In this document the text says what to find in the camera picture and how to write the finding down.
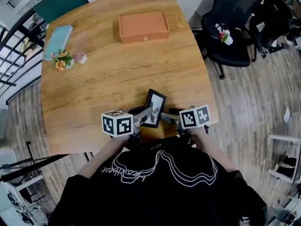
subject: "light blue book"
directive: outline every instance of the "light blue book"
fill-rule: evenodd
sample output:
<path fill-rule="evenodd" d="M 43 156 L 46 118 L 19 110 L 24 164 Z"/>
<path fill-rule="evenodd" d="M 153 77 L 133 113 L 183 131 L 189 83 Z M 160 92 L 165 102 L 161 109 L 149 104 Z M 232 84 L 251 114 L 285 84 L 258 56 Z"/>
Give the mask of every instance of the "light blue book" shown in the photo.
<path fill-rule="evenodd" d="M 44 51 L 44 60 L 52 60 L 51 53 L 58 52 L 59 49 L 65 49 L 72 30 L 73 28 L 71 25 L 61 26 L 54 29 L 47 44 L 47 48 Z"/>

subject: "picture frame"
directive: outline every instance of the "picture frame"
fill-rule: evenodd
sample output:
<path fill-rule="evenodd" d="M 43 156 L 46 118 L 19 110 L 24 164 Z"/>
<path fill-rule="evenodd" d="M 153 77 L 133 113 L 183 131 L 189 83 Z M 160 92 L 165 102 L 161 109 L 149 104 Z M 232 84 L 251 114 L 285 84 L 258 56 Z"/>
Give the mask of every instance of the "picture frame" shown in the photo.
<path fill-rule="evenodd" d="M 161 119 L 161 113 L 164 110 L 166 98 L 167 98 L 166 96 L 160 94 L 159 92 L 153 89 L 149 90 L 144 109 L 153 106 L 153 113 L 141 126 L 158 128 Z"/>

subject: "teal chair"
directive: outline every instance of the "teal chair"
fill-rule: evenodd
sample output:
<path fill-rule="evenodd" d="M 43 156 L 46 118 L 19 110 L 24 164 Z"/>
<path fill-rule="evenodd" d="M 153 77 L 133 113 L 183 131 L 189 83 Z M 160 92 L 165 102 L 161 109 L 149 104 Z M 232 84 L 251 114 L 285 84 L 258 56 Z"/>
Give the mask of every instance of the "teal chair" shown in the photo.
<path fill-rule="evenodd" d="M 33 10 L 49 24 L 58 17 L 87 3 L 89 3 L 88 0 L 42 0 L 33 7 Z"/>

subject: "wooden floor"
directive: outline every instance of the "wooden floor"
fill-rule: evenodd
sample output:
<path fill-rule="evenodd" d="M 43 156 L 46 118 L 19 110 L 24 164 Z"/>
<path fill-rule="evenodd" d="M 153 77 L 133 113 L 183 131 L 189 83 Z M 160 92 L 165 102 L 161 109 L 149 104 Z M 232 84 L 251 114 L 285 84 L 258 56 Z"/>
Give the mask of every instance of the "wooden floor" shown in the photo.
<path fill-rule="evenodd" d="M 210 127 L 210 134 L 238 165 L 247 183 L 268 204 L 269 208 L 288 202 L 291 185 L 266 173 L 284 151 L 294 156 L 294 146 L 277 143 L 267 147 L 267 135 L 301 136 L 301 117 L 294 117 L 286 126 L 283 115 L 287 106 L 301 112 L 301 59 L 298 52 L 282 50 L 268 54 L 247 68 L 225 67 L 227 78 L 219 80 L 216 64 L 205 60 L 213 86 L 220 122 Z M 31 141 L 35 158 L 48 156 L 48 144 L 40 101 L 40 80 L 10 100 L 6 138 L 19 160 L 28 157 L 26 141 Z M 45 182 L 40 185 L 48 198 L 59 198 L 68 177 L 86 163 L 84 154 L 69 155 L 41 170 Z M 41 203 L 51 212 L 57 200 Z"/>

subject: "white line graphic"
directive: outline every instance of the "white line graphic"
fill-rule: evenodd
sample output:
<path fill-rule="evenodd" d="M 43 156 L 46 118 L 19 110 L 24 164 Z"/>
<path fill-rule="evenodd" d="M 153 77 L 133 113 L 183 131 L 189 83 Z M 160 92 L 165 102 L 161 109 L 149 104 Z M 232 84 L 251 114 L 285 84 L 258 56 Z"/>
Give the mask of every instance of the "white line graphic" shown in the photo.
<path fill-rule="evenodd" d="M 209 176 L 205 173 L 199 173 L 193 177 L 187 176 L 184 173 L 182 173 L 177 168 L 172 155 L 168 154 L 164 150 L 160 150 L 157 152 L 156 157 L 155 157 L 155 165 L 152 168 L 146 169 L 146 170 L 141 170 L 139 172 L 129 170 L 129 169 L 127 169 L 127 167 L 125 165 L 119 163 L 118 157 L 120 155 L 121 155 L 121 153 L 113 160 L 112 167 L 104 168 L 102 170 L 102 173 L 108 172 L 108 173 L 114 173 L 115 176 L 121 175 L 121 181 L 123 183 L 128 183 L 128 184 L 134 183 L 139 178 L 142 178 L 142 181 L 144 181 L 146 177 L 150 176 L 155 171 L 160 158 L 162 158 L 163 160 L 165 160 L 168 163 L 170 171 L 171 171 L 172 175 L 174 176 L 175 180 L 178 183 L 180 183 L 184 186 L 187 186 L 187 187 L 193 187 L 196 184 L 201 183 L 201 182 L 205 182 L 208 185 L 212 185 L 212 183 L 215 182 L 216 174 L 218 171 L 216 164 L 212 160 L 212 157 L 210 155 L 208 155 L 208 156 L 212 163 L 213 175 Z"/>

